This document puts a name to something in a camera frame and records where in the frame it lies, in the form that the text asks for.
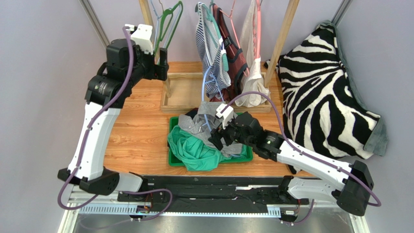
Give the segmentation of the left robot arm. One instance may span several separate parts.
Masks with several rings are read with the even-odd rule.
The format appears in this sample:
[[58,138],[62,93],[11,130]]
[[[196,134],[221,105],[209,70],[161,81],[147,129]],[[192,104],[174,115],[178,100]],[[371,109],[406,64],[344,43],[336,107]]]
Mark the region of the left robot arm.
[[160,48],[160,60],[146,52],[142,44],[132,43],[133,65],[130,78],[127,39],[113,40],[106,47],[106,58],[97,74],[88,82],[85,120],[75,155],[67,168],[58,171],[58,179],[78,185],[95,195],[114,191],[138,192],[144,178],[135,173],[120,173],[104,167],[104,156],[114,123],[131,96],[133,87],[142,79],[167,79],[168,51]]

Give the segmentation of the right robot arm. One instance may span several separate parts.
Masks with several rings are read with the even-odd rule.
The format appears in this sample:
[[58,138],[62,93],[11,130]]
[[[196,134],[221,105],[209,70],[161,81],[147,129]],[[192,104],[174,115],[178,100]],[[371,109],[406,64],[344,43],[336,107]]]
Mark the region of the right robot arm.
[[233,143],[252,148],[259,157],[290,165],[316,176],[302,179],[286,176],[279,186],[282,193],[294,199],[324,200],[337,204],[344,211],[355,216],[364,216],[374,182],[368,166],[361,161],[353,163],[324,157],[283,135],[265,130],[259,121],[248,112],[234,116],[232,111],[216,117],[221,123],[211,131],[209,141],[219,150]]

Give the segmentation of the navy maroon tank top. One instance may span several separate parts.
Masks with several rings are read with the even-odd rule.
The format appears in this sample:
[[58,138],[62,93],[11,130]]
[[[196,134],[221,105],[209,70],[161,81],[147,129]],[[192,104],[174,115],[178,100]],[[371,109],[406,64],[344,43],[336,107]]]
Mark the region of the navy maroon tank top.
[[198,108],[193,108],[187,113],[185,113],[186,116],[189,116],[191,119],[193,119],[198,114]]

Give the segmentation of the green tank top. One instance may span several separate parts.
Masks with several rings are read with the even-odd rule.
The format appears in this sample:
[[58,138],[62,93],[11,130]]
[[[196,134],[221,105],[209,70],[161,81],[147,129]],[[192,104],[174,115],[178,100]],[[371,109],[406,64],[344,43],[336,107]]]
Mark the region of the green tank top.
[[246,146],[243,145],[235,156],[225,157],[216,148],[205,145],[201,139],[190,135],[177,125],[168,134],[167,144],[188,171],[211,171],[216,169],[223,159],[240,158],[246,152]]

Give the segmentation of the grey tank top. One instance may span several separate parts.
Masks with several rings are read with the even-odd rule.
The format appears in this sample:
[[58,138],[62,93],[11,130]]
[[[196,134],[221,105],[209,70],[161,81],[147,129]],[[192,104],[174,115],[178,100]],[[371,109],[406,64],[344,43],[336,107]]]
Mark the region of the grey tank top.
[[[213,129],[216,129],[222,123],[221,120],[217,119],[214,116],[215,111],[220,104],[220,102],[201,102],[198,108],[198,114],[193,119],[191,119],[189,116],[186,116],[185,114],[178,117],[178,126],[182,130],[188,132],[190,135],[201,139],[205,145],[211,148],[215,148],[214,145],[208,141],[210,132],[208,131],[207,125],[204,125],[204,115],[207,116],[207,119],[211,126],[211,131]],[[243,145],[240,143],[234,143],[230,146],[224,146],[220,152],[224,154],[225,157],[235,156],[237,152],[241,151],[242,146]]]

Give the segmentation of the light blue plastic hanger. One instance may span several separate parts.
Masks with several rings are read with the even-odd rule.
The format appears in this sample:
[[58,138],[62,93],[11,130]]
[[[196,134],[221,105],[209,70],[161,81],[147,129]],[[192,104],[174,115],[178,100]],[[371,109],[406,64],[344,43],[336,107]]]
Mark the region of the light blue plastic hanger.
[[[210,71],[210,69],[211,69],[211,67],[212,66],[209,66],[208,68],[207,68],[207,70],[206,70],[206,72],[204,73],[204,75],[203,75],[203,81],[202,81],[202,90],[201,90],[201,101],[204,101],[205,100],[205,85],[206,85],[206,78],[207,78],[207,76],[208,76],[208,74],[209,74],[209,71]],[[208,127],[208,131],[209,132],[211,132],[211,126],[210,126],[210,124],[209,124],[209,121],[208,121],[208,119],[207,119],[207,116],[206,115],[204,115],[204,118],[205,118],[205,124],[204,125],[207,125],[207,127]]]

